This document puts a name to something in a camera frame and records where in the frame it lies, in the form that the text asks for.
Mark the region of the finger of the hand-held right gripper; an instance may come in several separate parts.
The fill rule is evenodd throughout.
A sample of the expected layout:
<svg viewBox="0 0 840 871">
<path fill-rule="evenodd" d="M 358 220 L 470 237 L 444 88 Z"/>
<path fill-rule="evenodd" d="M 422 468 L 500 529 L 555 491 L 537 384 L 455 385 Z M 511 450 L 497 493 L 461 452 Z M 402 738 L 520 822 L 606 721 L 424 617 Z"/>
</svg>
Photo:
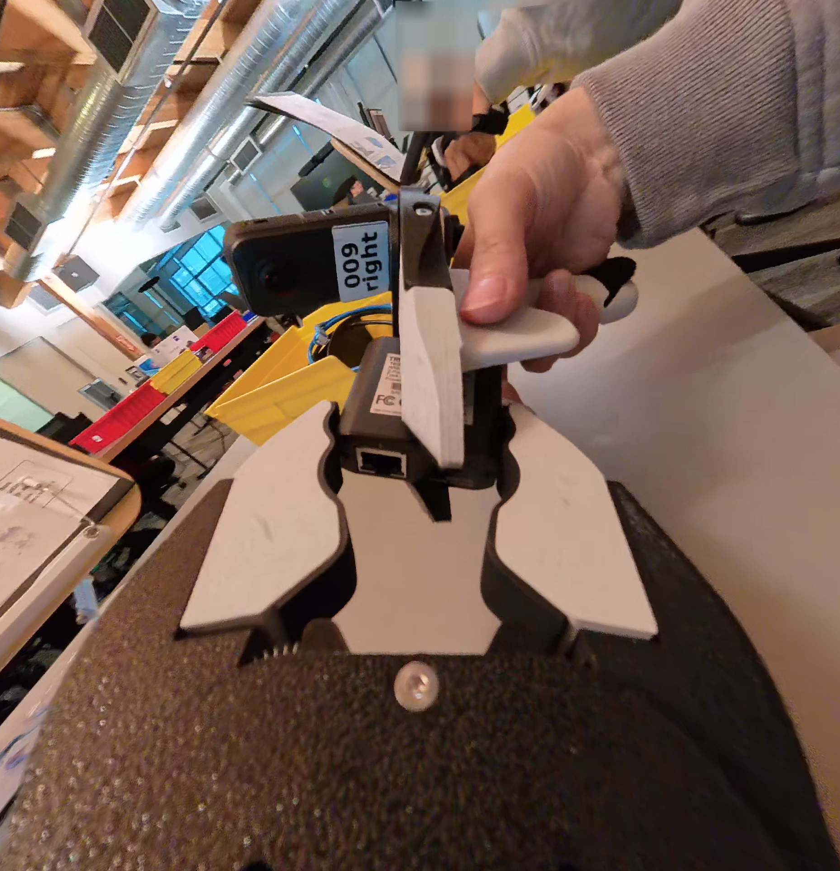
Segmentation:
<svg viewBox="0 0 840 871">
<path fill-rule="evenodd" d="M 452 269 L 449 277 L 452 289 L 400 292 L 402 418 L 441 469 L 457 470 L 465 456 L 463 374 L 566 354 L 579 333 L 561 315 L 531 307 L 493 325 L 463 322 L 469 273 Z"/>
</svg>

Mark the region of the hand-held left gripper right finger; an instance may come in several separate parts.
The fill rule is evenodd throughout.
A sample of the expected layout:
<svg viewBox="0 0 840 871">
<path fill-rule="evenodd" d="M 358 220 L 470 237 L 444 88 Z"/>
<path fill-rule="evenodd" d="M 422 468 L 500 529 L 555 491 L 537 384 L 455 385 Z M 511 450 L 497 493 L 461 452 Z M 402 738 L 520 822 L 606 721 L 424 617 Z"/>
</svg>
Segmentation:
<svg viewBox="0 0 840 871">
<path fill-rule="evenodd" d="M 648 640 L 658 623 L 608 483 L 523 405 L 504 413 L 498 493 L 481 594 L 535 640 L 580 631 Z"/>
</svg>

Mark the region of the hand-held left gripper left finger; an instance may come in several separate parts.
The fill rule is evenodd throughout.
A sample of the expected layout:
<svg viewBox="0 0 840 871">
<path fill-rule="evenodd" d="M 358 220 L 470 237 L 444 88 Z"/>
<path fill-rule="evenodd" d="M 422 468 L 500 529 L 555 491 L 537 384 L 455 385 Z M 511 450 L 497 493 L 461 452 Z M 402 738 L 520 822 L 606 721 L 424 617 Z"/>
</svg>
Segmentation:
<svg viewBox="0 0 840 871">
<path fill-rule="evenodd" d="M 181 631 L 302 635 L 349 603 L 357 567 L 339 499 L 338 423 L 338 406 L 320 401 L 240 466 Z"/>
</svg>

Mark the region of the black network splitter box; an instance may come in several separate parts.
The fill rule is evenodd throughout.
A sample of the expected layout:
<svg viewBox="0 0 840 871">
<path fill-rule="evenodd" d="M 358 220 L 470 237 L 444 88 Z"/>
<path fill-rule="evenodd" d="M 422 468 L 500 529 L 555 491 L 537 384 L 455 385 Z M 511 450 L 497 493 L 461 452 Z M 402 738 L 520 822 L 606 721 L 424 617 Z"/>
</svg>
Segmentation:
<svg viewBox="0 0 840 871">
<path fill-rule="evenodd" d="M 402 419 L 400 342 L 387 336 L 367 346 L 339 420 L 345 469 L 403 481 L 482 490 L 495 483 L 494 430 L 502 408 L 501 367 L 465 373 L 464 465 L 440 468 Z"/>
</svg>

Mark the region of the yellow plastic bin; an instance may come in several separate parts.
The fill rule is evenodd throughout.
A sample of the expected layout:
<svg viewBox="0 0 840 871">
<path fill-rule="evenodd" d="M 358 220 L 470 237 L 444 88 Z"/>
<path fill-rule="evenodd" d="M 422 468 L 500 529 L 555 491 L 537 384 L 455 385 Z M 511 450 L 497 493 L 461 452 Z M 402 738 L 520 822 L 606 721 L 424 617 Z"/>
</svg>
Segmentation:
<svg viewBox="0 0 840 871">
<path fill-rule="evenodd" d="M 502 135 L 496 136 L 496 153 L 499 153 L 513 137 L 520 134 L 521 131 L 532 123 L 535 114 L 529 103 L 520 106 L 513 114 L 510 115 L 508 125 Z M 479 183 L 486 171 L 486 166 L 481 167 L 466 177 L 450 191 L 445 192 L 441 196 L 441 205 L 450 214 L 456 215 L 462 224 L 468 221 L 468 203 L 469 196 L 474 188 Z"/>
<path fill-rule="evenodd" d="M 343 409 L 359 363 L 335 355 L 335 339 L 349 328 L 371 338 L 392 335 L 392 294 L 355 302 L 329 303 L 290 327 L 244 371 L 206 415 L 262 446 L 320 401 Z"/>
</svg>

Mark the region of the person's right forearm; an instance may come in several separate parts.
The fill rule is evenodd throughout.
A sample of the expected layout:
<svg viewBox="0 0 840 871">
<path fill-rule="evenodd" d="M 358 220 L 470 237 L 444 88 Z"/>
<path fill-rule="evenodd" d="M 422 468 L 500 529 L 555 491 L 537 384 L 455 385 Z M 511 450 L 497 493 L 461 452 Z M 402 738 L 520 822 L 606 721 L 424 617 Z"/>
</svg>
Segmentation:
<svg viewBox="0 0 840 871">
<path fill-rule="evenodd" d="M 625 247 L 840 192 L 840 1 L 684 2 L 582 73 L 625 174 Z"/>
</svg>

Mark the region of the grey desk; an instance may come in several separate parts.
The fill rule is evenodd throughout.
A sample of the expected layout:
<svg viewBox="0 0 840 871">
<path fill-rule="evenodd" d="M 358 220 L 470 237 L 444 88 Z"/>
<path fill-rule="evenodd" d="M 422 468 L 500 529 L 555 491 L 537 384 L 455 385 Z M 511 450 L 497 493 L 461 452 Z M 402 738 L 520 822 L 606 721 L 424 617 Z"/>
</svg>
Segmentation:
<svg viewBox="0 0 840 871">
<path fill-rule="evenodd" d="M 87 632 L 0 869 L 839 869 L 840 366 L 701 233 L 540 418 L 625 486 L 659 625 L 485 650 L 495 491 L 346 475 L 349 654 L 175 636 L 238 440 Z"/>
</svg>

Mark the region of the person's right hand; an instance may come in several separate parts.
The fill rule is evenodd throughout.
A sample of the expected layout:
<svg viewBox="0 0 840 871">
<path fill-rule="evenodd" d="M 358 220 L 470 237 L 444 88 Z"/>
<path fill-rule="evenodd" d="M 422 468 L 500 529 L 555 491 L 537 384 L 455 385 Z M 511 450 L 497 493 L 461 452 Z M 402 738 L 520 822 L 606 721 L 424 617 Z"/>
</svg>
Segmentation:
<svg viewBox="0 0 840 871">
<path fill-rule="evenodd" d="M 620 153 L 589 93 L 555 101 L 491 159 L 469 197 L 469 223 L 454 266 L 469 269 L 463 319 L 493 324 L 542 279 L 538 306 L 570 321 L 583 351 L 600 317 L 573 281 L 609 254 L 626 199 Z"/>
</svg>

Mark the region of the large paned window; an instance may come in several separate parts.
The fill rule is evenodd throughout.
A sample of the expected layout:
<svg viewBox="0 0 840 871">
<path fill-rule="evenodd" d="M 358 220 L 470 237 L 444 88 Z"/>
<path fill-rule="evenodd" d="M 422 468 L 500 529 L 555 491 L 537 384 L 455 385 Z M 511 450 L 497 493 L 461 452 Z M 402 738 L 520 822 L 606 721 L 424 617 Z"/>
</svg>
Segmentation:
<svg viewBox="0 0 840 871">
<path fill-rule="evenodd" d="M 175 245 L 134 267 L 105 300 L 105 308 L 138 336 L 166 336 L 186 326 L 213 326 L 230 312 L 237 291 L 223 257 L 225 225 Z"/>
</svg>

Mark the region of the red storage bin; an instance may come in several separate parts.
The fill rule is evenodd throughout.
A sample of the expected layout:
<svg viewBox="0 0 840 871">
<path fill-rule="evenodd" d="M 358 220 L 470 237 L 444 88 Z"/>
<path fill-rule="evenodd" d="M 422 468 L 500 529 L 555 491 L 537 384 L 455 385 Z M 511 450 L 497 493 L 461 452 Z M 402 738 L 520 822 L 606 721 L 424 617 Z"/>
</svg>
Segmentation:
<svg viewBox="0 0 840 871">
<path fill-rule="evenodd" d="M 165 398 L 166 395 L 151 383 L 145 383 L 83 430 L 69 442 L 69 446 L 89 455 L 96 454 L 118 441 L 146 415 L 159 407 Z"/>
<path fill-rule="evenodd" d="M 198 360 L 206 362 L 225 348 L 247 325 L 248 322 L 241 313 L 232 311 L 192 343 L 188 350 Z"/>
</svg>

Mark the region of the tilted document board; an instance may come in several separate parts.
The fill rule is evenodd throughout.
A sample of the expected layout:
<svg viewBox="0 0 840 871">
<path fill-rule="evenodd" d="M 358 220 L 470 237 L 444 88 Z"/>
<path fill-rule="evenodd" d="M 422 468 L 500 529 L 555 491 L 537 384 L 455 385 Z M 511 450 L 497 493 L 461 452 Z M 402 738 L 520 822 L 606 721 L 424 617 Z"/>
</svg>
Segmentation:
<svg viewBox="0 0 840 871">
<path fill-rule="evenodd" d="M 70 458 L 77 456 L 82 462 L 98 469 L 114 471 L 133 483 L 131 491 L 121 502 L 101 522 L 85 526 L 77 538 L 37 575 L 34 582 L 0 616 L 1 672 L 94 565 L 133 525 L 141 511 L 141 494 L 128 475 L 107 463 L 1 419 L 0 428 Z"/>
<path fill-rule="evenodd" d="M 405 155 L 382 133 L 297 93 L 257 93 L 247 106 L 290 118 L 326 134 L 333 148 L 382 188 L 397 193 Z"/>
</svg>

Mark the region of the small yellow storage bin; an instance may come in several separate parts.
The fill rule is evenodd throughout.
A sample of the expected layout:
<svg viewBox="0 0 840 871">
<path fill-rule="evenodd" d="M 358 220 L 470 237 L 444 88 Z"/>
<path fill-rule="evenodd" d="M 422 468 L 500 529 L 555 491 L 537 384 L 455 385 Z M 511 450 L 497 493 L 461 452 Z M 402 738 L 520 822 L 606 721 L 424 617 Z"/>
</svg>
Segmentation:
<svg viewBox="0 0 840 871">
<path fill-rule="evenodd" d="M 202 367 L 199 356 L 190 348 L 184 349 L 153 375 L 150 386 L 160 394 L 170 396 Z"/>
</svg>

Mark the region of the wooden table with black legs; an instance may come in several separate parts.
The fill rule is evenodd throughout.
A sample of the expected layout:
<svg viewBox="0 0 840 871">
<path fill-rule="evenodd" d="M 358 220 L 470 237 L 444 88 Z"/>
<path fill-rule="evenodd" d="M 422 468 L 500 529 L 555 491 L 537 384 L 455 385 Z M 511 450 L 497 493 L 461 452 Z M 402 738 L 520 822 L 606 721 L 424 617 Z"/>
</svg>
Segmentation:
<svg viewBox="0 0 840 871">
<path fill-rule="evenodd" d="M 197 415 L 205 412 L 231 385 L 233 380 L 262 354 L 271 332 L 266 321 L 255 317 L 217 353 L 211 356 L 175 392 L 136 421 L 103 448 L 87 449 L 89 455 L 107 463 L 124 459 L 141 459 L 145 451 L 159 455 L 168 445 L 183 458 L 208 473 L 210 468 L 181 448 L 176 437 Z"/>
</svg>

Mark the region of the printed instruction sheet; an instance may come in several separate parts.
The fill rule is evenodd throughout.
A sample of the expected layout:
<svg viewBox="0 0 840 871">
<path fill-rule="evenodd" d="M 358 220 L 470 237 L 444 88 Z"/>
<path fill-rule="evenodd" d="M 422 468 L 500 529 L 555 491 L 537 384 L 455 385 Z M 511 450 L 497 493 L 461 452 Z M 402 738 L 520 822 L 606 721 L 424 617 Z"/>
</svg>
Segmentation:
<svg viewBox="0 0 840 871">
<path fill-rule="evenodd" d="M 133 483 L 0 428 L 0 616 Z"/>
</svg>

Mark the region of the silver air duct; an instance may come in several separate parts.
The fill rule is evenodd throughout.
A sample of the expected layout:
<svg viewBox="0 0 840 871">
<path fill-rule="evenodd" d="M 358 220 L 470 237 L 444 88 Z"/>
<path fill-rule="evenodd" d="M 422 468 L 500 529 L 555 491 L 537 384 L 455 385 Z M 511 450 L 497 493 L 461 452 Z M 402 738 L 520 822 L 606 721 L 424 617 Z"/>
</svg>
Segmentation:
<svg viewBox="0 0 840 871">
<path fill-rule="evenodd" d="M 86 22 L 97 60 L 36 194 L 19 194 L 5 227 L 5 270 L 29 282 L 51 273 L 93 212 L 99 186 L 178 57 L 207 2 L 94 2 Z M 131 227 L 161 212 L 174 192 L 181 211 L 208 181 L 200 156 L 244 135 L 245 102 L 279 88 L 310 60 L 356 2 L 258 2 L 212 77 L 155 158 L 121 220 Z"/>
</svg>

